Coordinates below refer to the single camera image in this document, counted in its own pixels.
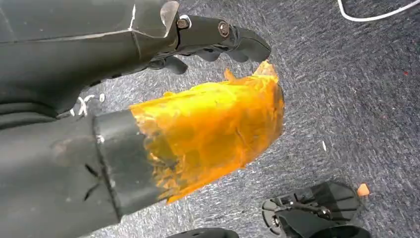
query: screw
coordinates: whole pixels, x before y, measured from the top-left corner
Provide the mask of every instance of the screw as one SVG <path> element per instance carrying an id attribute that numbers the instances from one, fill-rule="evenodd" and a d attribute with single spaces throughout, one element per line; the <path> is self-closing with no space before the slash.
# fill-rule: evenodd
<path id="1" fill-rule="evenodd" d="M 273 217 L 273 220 L 271 221 L 271 223 L 275 227 L 279 227 L 280 226 L 280 221 L 278 220 L 278 218 L 276 216 Z"/>
<path id="2" fill-rule="evenodd" d="M 188 28 L 188 21 L 186 19 L 179 19 L 176 21 L 176 25 L 179 29 Z"/>
<path id="3" fill-rule="evenodd" d="M 227 24 L 227 22 L 220 21 L 218 29 L 222 37 L 227 37 L 229 35 L 229 24 Z"/>

